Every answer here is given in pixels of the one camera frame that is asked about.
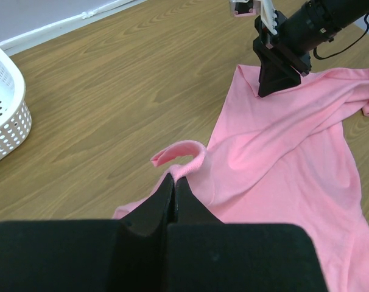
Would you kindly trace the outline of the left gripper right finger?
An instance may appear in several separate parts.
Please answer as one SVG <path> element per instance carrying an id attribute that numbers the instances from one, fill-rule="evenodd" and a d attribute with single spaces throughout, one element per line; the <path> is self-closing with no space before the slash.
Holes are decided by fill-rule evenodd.
<path id="1" fill-rule="evenodd" d="M 294 224 L 225 224 L 175 186 L 167 227 L 168 291 L 327 291 L 312 239 Z"/>

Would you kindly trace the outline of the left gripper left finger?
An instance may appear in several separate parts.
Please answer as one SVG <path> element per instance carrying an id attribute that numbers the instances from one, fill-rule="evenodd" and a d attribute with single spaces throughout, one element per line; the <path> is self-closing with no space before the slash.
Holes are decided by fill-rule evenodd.
<path id="1" fill-rule="evenodd" d="M 157 289 L 174 180 L 120 220 L 0 222 L 0 291 Z"/>

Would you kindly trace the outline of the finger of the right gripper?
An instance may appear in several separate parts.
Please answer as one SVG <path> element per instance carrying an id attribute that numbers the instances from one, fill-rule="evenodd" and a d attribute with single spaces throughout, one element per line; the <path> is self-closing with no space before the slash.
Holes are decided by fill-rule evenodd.
<path id="1" fill-rule="evenodd" d="M 268 57 L 260 56 L 261 69 L 259 73 L 258 96 L 266 97 L 280 90 L 279 67 Z"/>
<path id="2" fill-rule="evenodd" d="M 279 92 L 301 84 L 301 75 L 290 65 L 272 66 L 272 92 Z"/>

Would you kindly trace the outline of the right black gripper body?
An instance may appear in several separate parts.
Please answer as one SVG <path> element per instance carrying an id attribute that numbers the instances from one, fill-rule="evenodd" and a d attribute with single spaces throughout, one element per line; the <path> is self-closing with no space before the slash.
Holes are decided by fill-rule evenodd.
<path id="1" fill-rule="evenodd" d="M 260 16 L 255 19 L 255 29 L 258 37 L 253 41 L 253 50 L 261 62 L 261 75 L 307 76 L 310 73 L 312 66 L 308 53 L 294 52 L 283 43 L 279 34 L 273 35 L 269 31 Z"/>

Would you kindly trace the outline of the pink t shirt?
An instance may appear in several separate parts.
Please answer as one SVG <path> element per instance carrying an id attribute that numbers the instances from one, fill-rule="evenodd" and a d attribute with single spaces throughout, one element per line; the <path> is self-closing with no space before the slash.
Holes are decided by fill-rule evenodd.
<path id="1" fill-rule="evenodd" d="M 336 68 L 264 99 L 254 66 L 238 66 L 207 146 L 181 141 L 152 158 L 224 223 L 305 231 L 329 291 L 369 291 L 369 225 L 342 122 L 369 116 L 369 69 Z"/>

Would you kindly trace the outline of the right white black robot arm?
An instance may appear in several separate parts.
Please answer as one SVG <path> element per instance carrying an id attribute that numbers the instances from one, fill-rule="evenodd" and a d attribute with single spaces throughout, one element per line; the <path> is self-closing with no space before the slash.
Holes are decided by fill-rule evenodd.
<path id="1" fill-rule="evenodd" d="M 308 1 L 292 16 L 276 11 L 268 28 L 255 19 L 258 37 L 253 41 L 261 69 L 258 95 L 265 97 L 293 88 L 309 75 L 311 57 L 320 59 L 319 45 L 332 42 L 346 26 L 369 15 L 369 1 Z"/>

